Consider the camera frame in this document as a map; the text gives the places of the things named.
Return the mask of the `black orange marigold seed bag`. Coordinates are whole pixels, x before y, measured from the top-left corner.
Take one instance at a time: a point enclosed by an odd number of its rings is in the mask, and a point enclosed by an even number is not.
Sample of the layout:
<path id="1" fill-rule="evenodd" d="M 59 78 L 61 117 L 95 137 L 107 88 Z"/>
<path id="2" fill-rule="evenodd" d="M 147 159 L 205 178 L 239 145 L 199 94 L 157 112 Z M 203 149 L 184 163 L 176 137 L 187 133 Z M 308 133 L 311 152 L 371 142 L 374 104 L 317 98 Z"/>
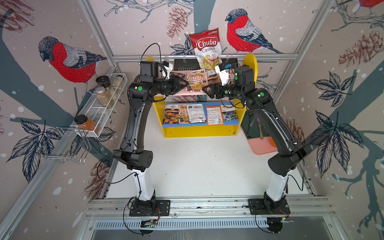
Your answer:
<path id="1" fill-rule="evenodd" d="M 222 83 L 219 75 L 215 72 L 215 70 L 207 71 L 207 82 L 208 85 Z"/>

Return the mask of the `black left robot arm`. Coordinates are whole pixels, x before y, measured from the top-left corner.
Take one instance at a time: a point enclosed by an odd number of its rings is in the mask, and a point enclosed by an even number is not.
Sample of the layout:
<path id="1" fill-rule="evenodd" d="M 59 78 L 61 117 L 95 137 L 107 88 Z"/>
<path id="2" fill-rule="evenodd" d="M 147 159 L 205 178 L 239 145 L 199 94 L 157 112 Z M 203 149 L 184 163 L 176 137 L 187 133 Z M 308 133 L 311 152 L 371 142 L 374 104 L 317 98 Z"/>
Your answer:
<path id="1" fill-rule="evenodd" d="M 128 87 L 130 108 L 124 140 L 113 152 L 113 157 L 131 170 L 136 181 L 137 195 L 129 203 L 132 216 L 154 214 L 158 210 L 149 174 L 154 154 L 144 148 L 147 118 L 155 96 L 175 95 L 189 84 L 178 76 L 170 76 L 171 64 L 166 61 L 141 61 L 140 67 L 140 74 Z"/>

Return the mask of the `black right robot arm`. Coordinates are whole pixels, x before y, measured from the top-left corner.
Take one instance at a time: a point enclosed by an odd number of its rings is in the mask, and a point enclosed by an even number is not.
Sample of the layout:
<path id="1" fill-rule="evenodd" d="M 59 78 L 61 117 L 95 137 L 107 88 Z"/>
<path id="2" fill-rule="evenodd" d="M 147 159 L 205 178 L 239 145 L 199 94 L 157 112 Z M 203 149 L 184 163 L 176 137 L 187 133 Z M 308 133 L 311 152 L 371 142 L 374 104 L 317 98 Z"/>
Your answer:
<path id="1" fill-rule="evenodd" d="M 287 207 L 285 190 L 290 173 L 304 159 L 307 148 L 293 136 L 268 91 L 255 87 L 256 77 L 256 71 L 244 65 L 234 69 L 233 84 L 210 84 L 203 87 L 203 91 L 212 99 L 240 100 L 274 140 L 278 153 L 268 161 L 272 170 L 269 186 L 262 199 L 251 200 L 250 210 L 254 215 L 282 214 Z"/>

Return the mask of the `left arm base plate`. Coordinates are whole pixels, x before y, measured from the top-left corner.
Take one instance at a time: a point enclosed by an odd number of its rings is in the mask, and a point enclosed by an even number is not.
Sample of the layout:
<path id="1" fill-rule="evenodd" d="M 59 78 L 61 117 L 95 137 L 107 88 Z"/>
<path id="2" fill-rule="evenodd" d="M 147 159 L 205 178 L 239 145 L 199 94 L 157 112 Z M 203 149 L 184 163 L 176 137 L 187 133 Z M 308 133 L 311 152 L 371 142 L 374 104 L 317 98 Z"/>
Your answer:
<path id="1" fill-rule="evenodd" d="M 146 216 L 169 216 L 170 214 L 170 200 L 150 200 L 141 201 L 135 200 L 131 207 L 130 217 L 146 217 Z"/>

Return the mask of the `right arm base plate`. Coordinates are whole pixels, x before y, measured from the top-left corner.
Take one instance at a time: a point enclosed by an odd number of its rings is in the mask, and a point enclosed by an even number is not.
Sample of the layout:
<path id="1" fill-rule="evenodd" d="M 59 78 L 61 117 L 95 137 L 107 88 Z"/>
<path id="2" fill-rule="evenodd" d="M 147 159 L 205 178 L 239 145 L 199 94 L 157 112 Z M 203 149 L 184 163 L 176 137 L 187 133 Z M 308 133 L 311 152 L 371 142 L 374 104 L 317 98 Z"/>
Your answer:
<path id="1" fill-rule="evenodd" d="M 270 201 L 269 199 L 248 199 L 248 206 L 251 215 L 290 215 L 286 198 L 282 198 L 278 202 Z"/>

